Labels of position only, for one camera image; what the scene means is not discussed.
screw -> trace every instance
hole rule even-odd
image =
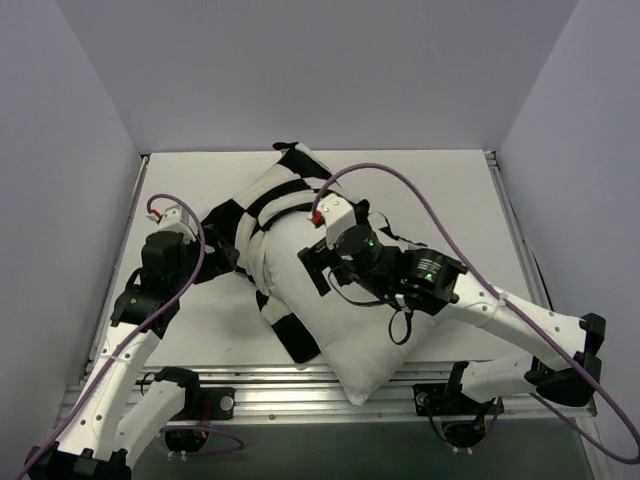
[[[220,408],[225,412],[228,412],[233,408],[233,403],[233,398],[231,398],[229,395],[225,395],[220,399]]]
[[[427,404],[427,398],[429,398],[429,395],[424,392],[420,392],[416,395],[416,403],[421,407],[424,407]]]

striped fabric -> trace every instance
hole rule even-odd
[[[282,152],[280,160],[249,188],[214,208],[202,225],[215,226],[229,245],[238,249],[236,271],[255,284],[261,316],[271,325],[294,362],[304,363],[320,350],[300,319],[269,291],[264,268],[265,235],[279,218],[291,212],[310,212],[318,190],[331,176],[331,171],[302,143],[275,143],[273,148]],[[337,184],[330,191],[356,202]],[[369,222],[395,238],[383,215],[372,214]]]

gray floor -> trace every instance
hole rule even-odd
[[[593,478],[580,441],[559,421],[507,420],[498,427],[471,456],[453,455],[427,422],[236,427],[229,431],[247,443],[242,452],[183,462],[150,446],[133,478]]]

white tabletop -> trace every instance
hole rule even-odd
[[[432,203],[460,247],[496,285],[529,298],[515,248],[480,150],[322,151],[335,170],[360,162],[390,165],[409,178]],[[149,196],[178,196],[204,217],[250,185],[280,157],[279,152],[160,153],[151,155],[127,244],[117,272],[113,301],[140,265],[140,249],[155,225],[147,220]],[[383,212],[395,233],[451,254],[426,212],[396,179],[382,172],[348,175],[342,186]],[[158,209],[168,206],[159,201]],[[411,357],[412,361],[487,360],[519,349],[474,327],[448,322]],[[313,363],[322,363],[321,357]],[[147,366],[291,365],[271,327],[260,318],[254,288],[237,275],[194,286],[181,300],[164,340]]]

white pillow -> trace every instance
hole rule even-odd
[[[324,234],[324,228],[316,229],[306,213],[291,213],[279,219],[266,234],[267,282],[271,294],[279,297],[315,338],[351,403],[362,405],[391,378],[416,345],[426,340],[436,321],[415,312],[411,338],[399,346],[387,333],[394,313],[391,307],[357,307],[334,291],[321,297],[298,252],[314,245]],[[385,245],[399,245],[380,230],[376,234]],[[356,284],[339,288],[355,301],[375,300]],[[394,321],[395,338],[401,339],[405,331],[406,324],[399,313]]]

